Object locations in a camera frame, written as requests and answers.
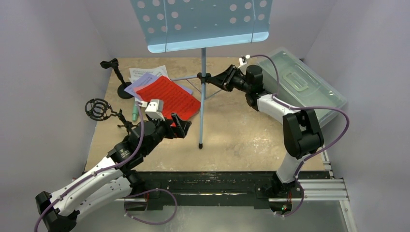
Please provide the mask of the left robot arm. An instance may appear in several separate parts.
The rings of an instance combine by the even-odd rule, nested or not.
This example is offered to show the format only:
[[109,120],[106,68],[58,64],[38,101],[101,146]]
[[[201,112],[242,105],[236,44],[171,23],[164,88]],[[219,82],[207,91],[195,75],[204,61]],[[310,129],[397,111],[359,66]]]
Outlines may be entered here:
[[52,193],[35,197],[39,217],[49,232],[70,232],[90,213],[119,199],[140,197],[144,184],[134,167],[164,139],[185,138],[191,121],[172,113],[170,119],[148,117],[137,125],[123,121],[128,134],[89,171]]

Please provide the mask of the lavender sheet music page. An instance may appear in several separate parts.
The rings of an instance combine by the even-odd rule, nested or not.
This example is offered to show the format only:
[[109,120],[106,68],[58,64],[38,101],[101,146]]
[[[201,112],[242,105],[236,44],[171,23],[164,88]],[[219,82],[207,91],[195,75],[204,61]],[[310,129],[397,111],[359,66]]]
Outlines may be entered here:
[[139,79],[136,81],[133,81],[128,87],[126,87],[124,90],[131,94],[136,101],[141,101],[141,97],[136,93],[137,90],[143,89],[146,86],[154,83],[159,79],[159,76],[152,75],[150,73],[145,73],[143,74]]

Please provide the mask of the teal toy microphone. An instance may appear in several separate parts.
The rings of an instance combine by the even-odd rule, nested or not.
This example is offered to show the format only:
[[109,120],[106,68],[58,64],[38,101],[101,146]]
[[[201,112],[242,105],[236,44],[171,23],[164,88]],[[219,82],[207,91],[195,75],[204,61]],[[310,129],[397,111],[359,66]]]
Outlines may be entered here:
[[133,110],[132,110],[132,121],[136,122],[138,117],[140,115],[140,106],[139,106],[139,102],[135,101],[133,104]]

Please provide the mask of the white sheet music page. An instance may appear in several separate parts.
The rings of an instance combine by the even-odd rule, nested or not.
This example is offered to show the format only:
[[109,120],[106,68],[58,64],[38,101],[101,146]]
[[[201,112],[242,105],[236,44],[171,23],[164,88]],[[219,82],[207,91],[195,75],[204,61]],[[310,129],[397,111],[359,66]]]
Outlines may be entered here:
[[137,81],[138,79],[140,79],[145,73],[149,73],[149,74],[155,75],[157,77],[160,77],[160,76],[169,77],[165,65],[158,66],[158,67],[152,68],[152,69],[129,68],[129,72],[130,72],[129,80],[132,83],[134,81]]

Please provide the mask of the red paper sheet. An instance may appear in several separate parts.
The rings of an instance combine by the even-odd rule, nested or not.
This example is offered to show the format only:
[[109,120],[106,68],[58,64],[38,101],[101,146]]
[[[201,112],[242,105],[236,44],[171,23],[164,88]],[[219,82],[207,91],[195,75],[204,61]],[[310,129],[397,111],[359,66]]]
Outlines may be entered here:
[[149,85],[133,89],[144,101],[162,100],[162,114],[165,118],[176,113],[181,119],[188,120],[198,113],[201,107],[198,99],[165,76],[157,78]]

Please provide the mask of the black tripod mic stand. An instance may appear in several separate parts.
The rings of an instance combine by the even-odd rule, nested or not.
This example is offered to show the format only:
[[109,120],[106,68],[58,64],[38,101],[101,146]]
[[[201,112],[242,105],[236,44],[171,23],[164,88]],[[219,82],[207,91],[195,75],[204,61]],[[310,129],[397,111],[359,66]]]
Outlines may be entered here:
[[94,98],[87,101],[84,110],[90,119],[97,122],[106,121],[111,117],[117,117],[121,122],[121,124],[117,124],[117,127],[125,128],[127,134],[130,134],[132,129],[136,127],[136,125],[125,118],[121,108],[115,111],[108,101],[101,98]]

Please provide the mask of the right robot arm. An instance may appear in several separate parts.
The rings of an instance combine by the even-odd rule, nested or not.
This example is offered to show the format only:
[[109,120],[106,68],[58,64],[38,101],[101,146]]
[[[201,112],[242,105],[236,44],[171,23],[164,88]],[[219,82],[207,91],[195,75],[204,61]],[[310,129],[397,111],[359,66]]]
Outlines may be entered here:
[[263,78],[263,70],[258,65],[248,66],[245,72],[230,65],[218,75],[202,78],[202,82],[227,92],[233,89],[244,92],[251,108],[282,124],[286,154],[267,188],[269,193],[282,197],[295,186],[304,160],[323,146],[324,138],[313,109],[297,110],[287,106],[264,88]]

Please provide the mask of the black round-base mic stand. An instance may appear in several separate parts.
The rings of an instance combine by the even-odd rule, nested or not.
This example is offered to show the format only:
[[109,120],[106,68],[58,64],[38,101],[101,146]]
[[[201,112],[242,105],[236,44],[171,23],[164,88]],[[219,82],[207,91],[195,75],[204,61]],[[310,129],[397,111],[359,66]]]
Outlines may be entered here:
[[101,61],[100,66],[103,69],[113,69],[114,73],[116,74],[118,80],[121,82],[121,84],[117,88],[117,94],[121,99],[131,99],[133,98],[133,95],[125,91],[125,88],[131,85],[131,82],[126,82],[124,80],[123,75],[121,74],[119,70],[119,61],[117,58],[114,58],[110,61]]

